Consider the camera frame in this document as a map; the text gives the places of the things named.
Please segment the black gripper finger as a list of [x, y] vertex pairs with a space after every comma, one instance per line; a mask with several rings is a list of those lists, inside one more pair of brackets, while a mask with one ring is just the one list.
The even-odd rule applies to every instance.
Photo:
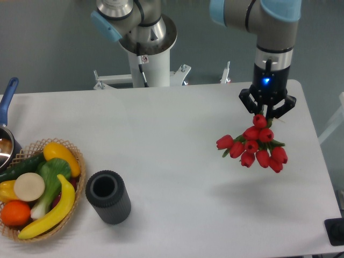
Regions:
[[273, 105], [268, 105], [266, 118], [280, 118], [295, 107], [296, 101], [297, 99], [294, 96], [287, 95], [280, 107], [275, 109]]
[[260, 113], [260, 110], [255, 104], [255, 102], [250, 97], [250, 91], [249, 89], [242, 89], [239, 93], [239, 99], [242, 101], [243, 105], [247, 109], [247, 111], [251, 114], [258, 114]]

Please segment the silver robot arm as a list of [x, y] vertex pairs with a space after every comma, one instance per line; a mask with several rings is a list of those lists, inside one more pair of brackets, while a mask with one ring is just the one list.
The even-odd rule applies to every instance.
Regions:
[[[211, 1], [211, 19], [257, 36], [252, 84], [240, 92], [248, 112], [279, 118], [294, 108], [286, 84], [300, 19], [301, 1]], [[160, 1], [97, 1], [91, 21], [108, 41], [127, 51], [133, 86], [168, 87], [174, 22]]]

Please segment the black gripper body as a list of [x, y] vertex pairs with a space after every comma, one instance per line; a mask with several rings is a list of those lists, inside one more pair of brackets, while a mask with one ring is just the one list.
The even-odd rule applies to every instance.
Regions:
[[254, 65], [250, 94], [258, 107], [276, 105], [286, 98], [289, 70], [290, 67], [266, 72], [256, 64]]

